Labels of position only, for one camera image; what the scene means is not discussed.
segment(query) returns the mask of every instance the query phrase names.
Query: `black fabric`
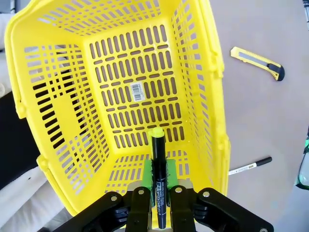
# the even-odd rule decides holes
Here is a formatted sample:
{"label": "black fabric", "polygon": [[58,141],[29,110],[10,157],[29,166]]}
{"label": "black fabric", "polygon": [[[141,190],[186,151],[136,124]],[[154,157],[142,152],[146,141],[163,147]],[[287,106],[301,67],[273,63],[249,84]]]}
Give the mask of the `black fabric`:
{"label": "black fabric", "polygon": [[19,119],[13,94],[0,99],[0,189],[35,168],[39,150],[27,120]]}

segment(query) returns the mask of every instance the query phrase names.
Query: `bolt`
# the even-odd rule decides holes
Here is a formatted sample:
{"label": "bolt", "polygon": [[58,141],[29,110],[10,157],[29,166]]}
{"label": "bolt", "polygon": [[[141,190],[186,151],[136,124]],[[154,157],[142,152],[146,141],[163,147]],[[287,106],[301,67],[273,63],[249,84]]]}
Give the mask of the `bolt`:
{"label": "bolt", "polygon": [[175,189],[175,192],[176,193],[180,193],[180,192],[182,192],[183,191],[183,189],[181,188],[181,187],[177,187],[176,189]]}
{"label": "bolt", "polygon": [[209,192],[203,192],[203,197],[209,197],[211,194]]}

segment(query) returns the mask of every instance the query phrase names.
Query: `yellow plastic basket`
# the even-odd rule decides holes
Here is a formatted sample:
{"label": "yellow plastic basket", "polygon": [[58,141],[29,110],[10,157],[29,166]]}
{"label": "yellow plastic basket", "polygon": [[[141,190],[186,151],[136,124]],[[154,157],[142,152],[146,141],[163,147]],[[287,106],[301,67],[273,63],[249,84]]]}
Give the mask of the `yellow plastic basket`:
{"label": "yellow plastic basket", "polygon": [[226,194],[224,64],[208,0],[32,0],[5,42],[17,113],[72,215],[141,180],[157,126],[178,178]]}

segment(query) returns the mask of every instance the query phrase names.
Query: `table surface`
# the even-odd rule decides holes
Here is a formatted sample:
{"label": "table surface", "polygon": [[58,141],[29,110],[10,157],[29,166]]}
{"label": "table surface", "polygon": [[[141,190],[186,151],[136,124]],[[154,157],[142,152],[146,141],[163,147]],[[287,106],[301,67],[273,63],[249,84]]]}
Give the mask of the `table surface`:
{"label": "table surface", "polygon": [[[230,168],[272,156],[229,178],[228,197],[276,223],[292,191],[309,123],[309,31],[302,1],[210,0],[225,61]],[[285,68],[285,79],[230,57],[234,46]]]}

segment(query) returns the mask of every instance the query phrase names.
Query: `barcode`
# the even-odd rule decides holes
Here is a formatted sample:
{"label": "barcode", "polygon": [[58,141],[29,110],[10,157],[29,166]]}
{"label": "barcode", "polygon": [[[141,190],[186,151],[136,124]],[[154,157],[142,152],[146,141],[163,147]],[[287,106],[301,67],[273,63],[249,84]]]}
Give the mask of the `barcode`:
{"label": "barcode", "polygon": [[133,93],[133,101],[139,102],[145,100],[145,94],[141,82],[135,82],[131,84]]}

